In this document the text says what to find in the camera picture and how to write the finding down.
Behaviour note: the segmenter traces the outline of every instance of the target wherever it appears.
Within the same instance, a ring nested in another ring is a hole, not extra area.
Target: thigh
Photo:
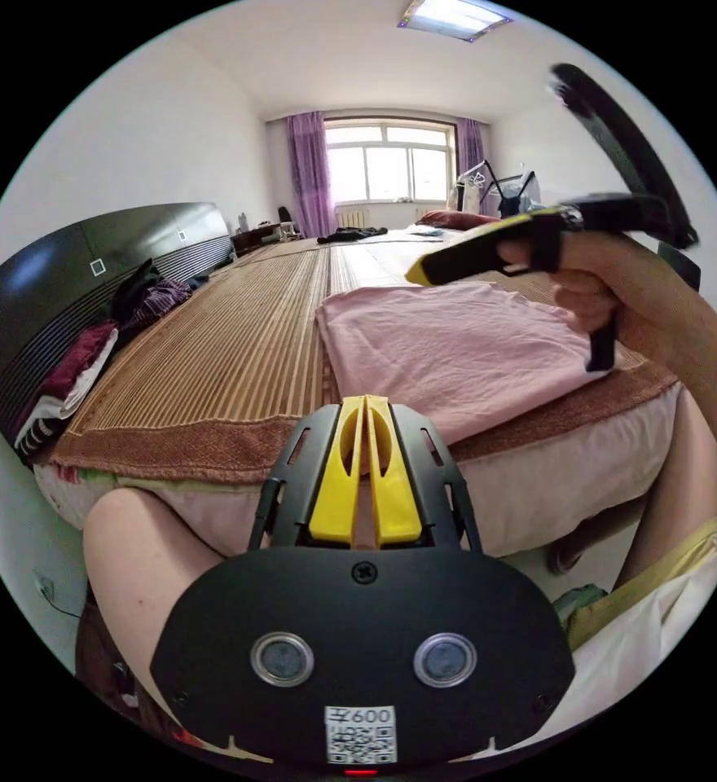
[[[180,595],[222,557],[165,503],[136,489],[116,489],[93,506],[84,527],[84,556],[117,649],[144,689],[169,712],[149,673],[152,655]]]

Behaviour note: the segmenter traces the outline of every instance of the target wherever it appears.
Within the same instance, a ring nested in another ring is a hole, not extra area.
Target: screw
[[[544,712],[551,711],[554,708],[554,699],[550,696],[544,693],[543,695],[538,695],[537,698],[535,698],[532,709],[533,711],[537,712],[538,714],[543,714]]]
[[[357,584],[361,584],[362,586],[371,584],[377,578],[377,568],[372,562],[359,562],[357,565],[353,566],[351,575]]]

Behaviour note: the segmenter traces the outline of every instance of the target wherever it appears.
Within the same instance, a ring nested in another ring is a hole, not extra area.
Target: ceiling light
[[[439,33],[472,43],[510,19],[485,0],[414,0],[399,27]]]

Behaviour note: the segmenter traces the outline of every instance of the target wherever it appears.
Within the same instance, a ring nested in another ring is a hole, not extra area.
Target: ceiling
[[[400,29],[407,4],[240,0],[170,34],[232,76],[267,121],[383,108],[491,122],[539,103],[548,68],[570,53],[567,42],[526,20],[472,44]]]

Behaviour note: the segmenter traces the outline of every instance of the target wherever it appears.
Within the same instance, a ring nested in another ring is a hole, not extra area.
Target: red clothing
[[[16,421],[16,432],[24,426],[24,422],[42,396],[64,400],[71,393],[78,376],[95,363],[115,328],[117,328],[117,321],[107,320],[86,329],[77,337],[22,411]]]

